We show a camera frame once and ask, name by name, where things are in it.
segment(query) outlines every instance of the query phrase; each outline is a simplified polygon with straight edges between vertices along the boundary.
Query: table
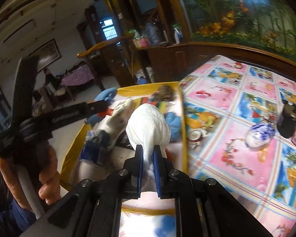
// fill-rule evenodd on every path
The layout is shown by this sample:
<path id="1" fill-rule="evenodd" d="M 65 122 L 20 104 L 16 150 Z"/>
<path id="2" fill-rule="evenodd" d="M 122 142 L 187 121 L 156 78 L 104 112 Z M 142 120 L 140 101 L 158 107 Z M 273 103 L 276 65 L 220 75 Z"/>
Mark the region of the table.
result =
<path id="1" fill-rule="evenodd" d="M 94 79 L 94 76 L 87 65 L 84 65 L 62 78 L 63 86 L 79 86 Z"/>
<path id="2" fill-rule="evenodd" d="M 277 130 L 256 152 L 244 138 L 263 117 L 276 121 L 282 99 L 296 102 L 296 83 L 219 55 L 181 87 L 190 176 L 217 179 L 273 236 L 285 236 L 296 222 L 296 147 Z M 196 144 L 194 129 L 205 130 Z"/>

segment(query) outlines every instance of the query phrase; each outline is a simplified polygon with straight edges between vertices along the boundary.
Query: human hand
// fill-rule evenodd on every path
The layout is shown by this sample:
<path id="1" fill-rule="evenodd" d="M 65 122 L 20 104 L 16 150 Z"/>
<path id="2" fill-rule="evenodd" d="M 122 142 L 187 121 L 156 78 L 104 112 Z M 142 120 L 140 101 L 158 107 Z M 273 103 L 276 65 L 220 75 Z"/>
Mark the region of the human hand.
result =
<path id="1" fill-rule="evenodd" d="M 41 199 L 45 200 L 48 205 L 51 205 L 60 199 L 60 176 L 57 171 L 58 161 L 55 150 L 51 146 L 48 149 L 48 158 L 49 164 L 43 168 L 39 174 L 39 180 L 43 186 L 38 191 L 38 195 Z M 12 160 L 4 160 L 0 157 L 0 171 L 3 175 L 5 183 L 19 206 L 23 209 L 32 211 L 32 208 L 22 190 Z"/>

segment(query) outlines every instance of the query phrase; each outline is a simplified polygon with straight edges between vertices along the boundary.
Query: framed painting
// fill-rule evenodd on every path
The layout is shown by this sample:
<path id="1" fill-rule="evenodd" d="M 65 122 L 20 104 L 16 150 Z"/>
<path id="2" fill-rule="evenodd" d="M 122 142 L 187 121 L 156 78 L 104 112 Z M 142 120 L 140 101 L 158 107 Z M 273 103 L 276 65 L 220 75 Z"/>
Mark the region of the framed painting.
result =
<path id="1" fill-rule="evenodd" d="M 43 44 L 35 51 L 33 51 L 29 56 L 39 56 L 37 72 L 42 71 L 44 68 L 48 67 L 50 64 L 54 63 L 62 57 L 55 39 L 52 39 Z"/>

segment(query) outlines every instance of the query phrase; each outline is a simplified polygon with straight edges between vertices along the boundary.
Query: blue and white porcelain jar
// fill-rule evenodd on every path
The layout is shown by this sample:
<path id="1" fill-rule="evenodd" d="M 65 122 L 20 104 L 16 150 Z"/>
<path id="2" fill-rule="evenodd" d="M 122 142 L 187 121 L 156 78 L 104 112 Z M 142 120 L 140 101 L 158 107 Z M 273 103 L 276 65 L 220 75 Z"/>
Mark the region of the blue and white porcelain jar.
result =
<path id="1" fill-rule="evenodd" d="M 274 138 L 275 130 L 268 122 L 260 122 L 253 125 L 245 137 L 248 148 L 257 151 L 270 144 Z"/>

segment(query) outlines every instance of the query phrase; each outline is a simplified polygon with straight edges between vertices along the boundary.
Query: sleeve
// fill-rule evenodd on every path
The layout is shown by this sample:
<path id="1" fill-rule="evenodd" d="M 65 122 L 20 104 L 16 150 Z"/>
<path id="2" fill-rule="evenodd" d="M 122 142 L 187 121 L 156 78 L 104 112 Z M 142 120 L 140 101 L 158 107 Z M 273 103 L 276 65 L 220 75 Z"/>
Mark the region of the sleeve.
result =
<path id="1" fill-rule="evenodd" d="M 13 200 L 9 210 L 0 212 L 0 232 L 3 233 L 3 236 L 18 237 L 35 221 L 33 212 L 22 209 Z"/>
<path id="2" fill-rule="evenodd" d="M 13 217 L 22 232 L 29 228 L 35 221 L 35 214 L 31 211 L 22 209 L 16 200 L 12 202 Z"/>

